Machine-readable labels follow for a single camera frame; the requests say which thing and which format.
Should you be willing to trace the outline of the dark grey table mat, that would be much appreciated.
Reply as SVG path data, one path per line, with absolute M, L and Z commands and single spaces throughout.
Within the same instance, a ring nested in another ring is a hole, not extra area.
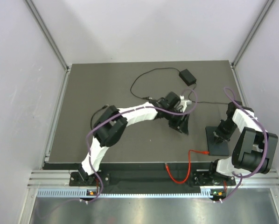
M 205 127 L 226 119 L 229 87 L 240 99 L 228 61 L 73 64 L 52 144 L 50 163 L 78 163 L 88 149 L 90 123 L 104 105 L 128 108 L 169 92 L 180 94 L 186 84 L 179 77 L 188 69 L 197 79 L 191 99 L 198 105 L 189 117 L 189 135 L 169 127 L 166 119 L 144 121 L 126 128 L 118 143 L 107 150 L 103 162 L 187 162 L 214 161 L 203 155 L 207 141 Z

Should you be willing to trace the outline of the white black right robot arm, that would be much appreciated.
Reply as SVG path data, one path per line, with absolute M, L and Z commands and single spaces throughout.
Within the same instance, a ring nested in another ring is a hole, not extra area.
M 208 180 L 214 185 L 244 170 L 267 174 L 272 167 L 277 135 L 263 132 L 255 123 L 254 111 L 237 105 L 242 102 L 228 103 L 227 119 L 205 128 L 209 154 L 224 157 L 210 164 Z

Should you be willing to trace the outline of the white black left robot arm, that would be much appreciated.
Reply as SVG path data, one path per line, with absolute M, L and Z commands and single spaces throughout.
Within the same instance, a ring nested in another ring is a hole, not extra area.
M 80 180 L 86 185 L 95 182 L 106 151 L 120 140 L 128 126 L 143 121 L 166 119 L 170 128 L 188 135 L 189 114 L 196 106 L 196 102 L 170 92 L 164 98 L 148 98 L 147 102 L 134 107 L 107 107 L 86 136 L 88 153 L 78 169 Z

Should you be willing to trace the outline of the aluminium frame rail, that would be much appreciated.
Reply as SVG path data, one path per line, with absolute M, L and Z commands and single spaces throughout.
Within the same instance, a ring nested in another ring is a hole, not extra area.
M 106 174 L 100 173 L 100 177 L 107 183 L 117 180 L 139 180 L 139 181 L 171 181 L 167 171 L 109 171 Z M 35 170 L 32 171 L 28 181 L 30 188 L 57 188 L 68 187 L 70 172 L 68 170 Z M 268 174 L 256 174 L 243 179 L 241 188 L 279 188 L 278 173 L 273 170 Z

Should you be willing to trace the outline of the dark grey network switch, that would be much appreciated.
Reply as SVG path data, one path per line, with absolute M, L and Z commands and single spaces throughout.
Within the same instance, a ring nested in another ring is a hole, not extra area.
M 215 126 L 205 127 L 209 155 L 228 157 L 230 155 L 228 143 L 226 141 L 217 142 L 214 136 L 215 130 L 216 130 Z

